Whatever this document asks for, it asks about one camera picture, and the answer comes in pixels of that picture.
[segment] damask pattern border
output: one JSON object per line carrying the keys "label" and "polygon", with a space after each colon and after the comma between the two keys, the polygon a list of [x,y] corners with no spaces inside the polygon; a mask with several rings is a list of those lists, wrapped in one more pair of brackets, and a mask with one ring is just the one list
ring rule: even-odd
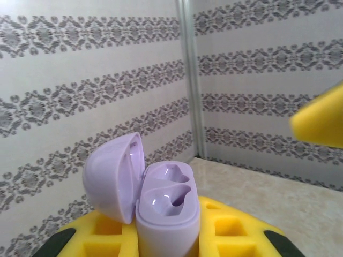
{"label": "damask pattern border", "polygon": [[254,150],[261,153],[332,163],[334,165],[343,164],[343,149],[313,145],[281,135],[205,127],[205,139],[208,143]]}
{"label": "damask pattern border", "polygon": [[[193,144],[192,132],[190,130],[177,136],[172,141],[166,143],[154,153],[145,158],[146,165],[160,161],[170,161],[181,154]],[[60,209],[55,216],[50,215],[44,219],[39,226],[33,226],[29,234],[20,234],[11,240],[8,248],[0,247],[0,256],[31,256],[61,227],[76,220],[77,218],[93,211],[94,208],[87,201],[86,195],[75,200],[67,208]]]}
{"label": "damask pattern border", "polygon": [[203,111],[290,117],[317,95],[202,94]]}
{"label": "damask pattern border", "polygon": [[219,163],[223,163],[223,164],[228,164],[228,165],[239,167],[242,169],[257,171],[260,173],[264,173],[264,174],[268,174],[268,175],[272,175],[272,176],[276,176],[276,177],[280,177],[280,178],[295,180],[298,182],[302,182],[302,183],[306,183],[306,184],[310,184],[310,185],[314,185],[314,186],[324,187],[324,188],[332,189],[332,190],[335,190],[338,192],[343,192],[343,186],[336,186],[333,184],[326,185],[324,182],[320,182],[317,180],[312,181],[311,179],[302,178],[300,176],[289,175],[289,174],[281,173],[281,172],[277,172],[277,171],[264,170],[262,168],[252,167],[252,166],[249,166],[246,164],[236,163],[236,162],[232,162],[232,161],[228,161],[228,160],[217,159],[217,158],[213,158],[213,157],[209,157],[209,158],[207,158],[207,160],[213,161],[213,162],[219,162]]}
{"label": "damask pattern border", "polygon": [[0,59],[180,38],[175,17],[0,16]]}
{"label": "damask pattern border", "polygon": [[55,151],[39,158],[36,163],[20,166],[15,174],[5,173],[4,180],[0,181],[0,214],[9,210],[13,204],[25,201],[25,196],[35,196],[45,187],[51,187],[67,179],[70,174],[79,172],[89,154],[103,143],[130,132],[139,132],[144,137],[188,113],[189,103],[184,97],[107,131],[101,131],[94,137],[76,142],[74,146],[65,147],[63,152]]}
{"label": "damask pattern border", "polygon": [[0,98],[0,134],[8,137],[19,129],[27,131],[33,124],[42,126],[50,121],[70,117],[106,103],[146,92],[162,85],[183,80],[182,60],[140,67],[121,74],[103,75],[93,80],[63,84],[55,89],[46,88],[43,94],[27,92],[25,97],[10,97],[10,102]]}
{"label": "damask pattern border", "polygon": [[196,36],[261,25],[265,22],[308,16],[343,7],[341,0],[259,1],[246,0],[193,15]]}
{"label": "damask pattern border", "polygon": [[340,69],[343,39],[198,56],[199,75]]}

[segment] floor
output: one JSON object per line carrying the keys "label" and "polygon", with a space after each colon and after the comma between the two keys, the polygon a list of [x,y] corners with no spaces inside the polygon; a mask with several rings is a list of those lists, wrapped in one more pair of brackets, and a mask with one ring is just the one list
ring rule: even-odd
{"label": "floor", "polygon": [[198,194],[285,232],[307,257],[342,257],[343,193],[194,158]]}

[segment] yellow foam holder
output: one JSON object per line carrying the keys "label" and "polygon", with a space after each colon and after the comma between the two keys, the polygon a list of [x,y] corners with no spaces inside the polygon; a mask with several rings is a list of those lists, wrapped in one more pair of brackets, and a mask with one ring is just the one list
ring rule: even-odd
{"label": "yellow foam holder", "polygon": [[343,81],[301,108],[290,126],[297,140],[343,148]]}
{"label": "yellow foam holder", "polygon": [[[264,231],[284,233],[233,207],[199,197],[200,257],[281,257]],[[138,257],[135,221],[115,222],[93,211],[60,229],[76,229],[58,257]]]}

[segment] patterned wallpaper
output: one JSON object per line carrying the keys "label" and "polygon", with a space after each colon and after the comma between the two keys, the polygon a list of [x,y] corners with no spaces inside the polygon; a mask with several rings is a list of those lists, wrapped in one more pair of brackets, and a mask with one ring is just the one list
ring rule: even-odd
{"label": "patterned wallpaper", "polygon": [[92,210],[81,171],[104,142],[139,132],[146,165],[195,156],[176,3],[29,2],[0,13],[1,257]]}
{"label": "patterned wallpaper", "polygon": [[343,79],[343,32],[332,26],[343,2],[193,5],[206,158],[343,192],[343,150],[299,142],[288,125]]}

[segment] earbud case lid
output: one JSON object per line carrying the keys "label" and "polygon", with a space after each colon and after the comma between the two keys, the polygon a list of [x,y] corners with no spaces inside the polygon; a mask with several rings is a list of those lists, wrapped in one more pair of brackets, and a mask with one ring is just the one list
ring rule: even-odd
{"label": "earbud case lid", "polygon": [[83,169],[83,184],[90,203],[116,221],[131,223],[144,170],[138,132],[104,143],[88,157]]}

